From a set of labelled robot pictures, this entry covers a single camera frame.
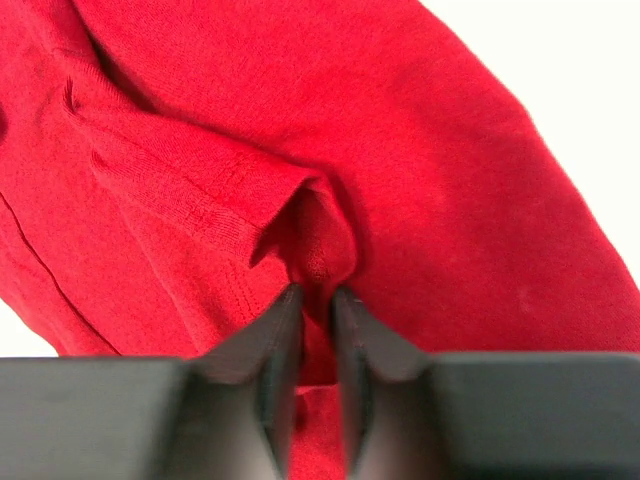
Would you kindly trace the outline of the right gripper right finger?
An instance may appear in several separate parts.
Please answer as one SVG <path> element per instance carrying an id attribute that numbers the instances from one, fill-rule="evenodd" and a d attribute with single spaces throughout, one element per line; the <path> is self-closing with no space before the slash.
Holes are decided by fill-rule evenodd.
<path id="1" fill-rule="evenodd" d="M 332 326 L 351 479 L 639 475 L 635 354 L 429 354 L 345 289 Z"/>

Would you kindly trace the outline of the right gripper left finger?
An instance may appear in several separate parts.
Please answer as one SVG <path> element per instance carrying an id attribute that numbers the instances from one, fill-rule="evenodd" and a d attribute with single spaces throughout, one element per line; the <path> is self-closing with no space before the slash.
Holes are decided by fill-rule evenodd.
<path id="1" fill-rule="evenodd" d="M 284 479 L 302 292 L 206 355 L 5 358 L 5 479 Z"/>

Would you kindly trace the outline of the dark red t-shirt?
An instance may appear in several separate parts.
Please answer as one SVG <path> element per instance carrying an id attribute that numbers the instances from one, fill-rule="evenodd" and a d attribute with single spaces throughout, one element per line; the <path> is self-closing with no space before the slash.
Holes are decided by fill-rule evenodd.
<path id="1" fill-rule="evenodd" d="M 639 347 L 519 101 L 416 1 L 5 1 L 1 297 L 62 355 L 194 357 L 304 288 L 292 475 L 344 475 L 328 302 L 430 351 Z"/>

